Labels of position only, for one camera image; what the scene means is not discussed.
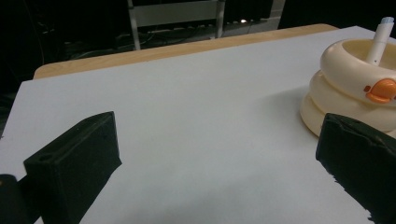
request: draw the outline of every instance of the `white paper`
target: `white paper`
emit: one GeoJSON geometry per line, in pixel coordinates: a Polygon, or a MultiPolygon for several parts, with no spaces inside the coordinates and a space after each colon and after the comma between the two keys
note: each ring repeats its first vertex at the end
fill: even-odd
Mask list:
{"type": "Polygon", "coordinates": [[[0,172],[79,121],[114,111],[122,166],[81,223],[371,223],[315,159],[299,105],[351,27],[24,82],[0,172]]]}

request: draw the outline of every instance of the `orange duck beak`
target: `orange duck beak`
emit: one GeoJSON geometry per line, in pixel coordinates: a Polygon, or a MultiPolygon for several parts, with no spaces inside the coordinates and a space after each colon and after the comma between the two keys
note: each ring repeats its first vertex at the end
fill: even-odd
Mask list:
{"type": "Polygon", "coordinates": [[[375,83],[366,97],[371,101],[379,104],[387,104],[396,98],[396,81],[390,78],[384,78],[375,83]]]}

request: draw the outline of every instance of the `wooden tabletop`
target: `wooden tabletop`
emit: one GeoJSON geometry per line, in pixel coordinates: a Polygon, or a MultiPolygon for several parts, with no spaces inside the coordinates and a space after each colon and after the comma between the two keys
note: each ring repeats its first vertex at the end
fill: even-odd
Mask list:
{"type": "Polygon", "coordinates": [[[72,60],[61,63],[49,63],[39,67],[35,71],[34,79],[43,77],[55,77],[59,75],[108,68],[129,63],[141,63],[212,49],[224,49],[228,47],[283,39],[299,35],[311,35],[314,33],[332,31],[336,29],[336,27],[327,24],[315,24],[250,35],[238,35],[213,40],[197,41],[186,44],[160,47],[156,49],[143,49],[106,56],[92,57],[87,59],[72,60]]]}

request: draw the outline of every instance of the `pen holder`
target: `pen holder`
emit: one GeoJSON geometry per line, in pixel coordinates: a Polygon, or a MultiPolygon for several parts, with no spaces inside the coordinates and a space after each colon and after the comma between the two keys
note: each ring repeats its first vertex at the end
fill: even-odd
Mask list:
{"type": "Polygon", "coordinates": [[[300,107],[314,134],[320,134],[325,114],[333,113],[396,138],[396,45],[387,44],[376,66],[365,61],[372,44],[369,39],[348,39],[323,52],[300,107]]]}

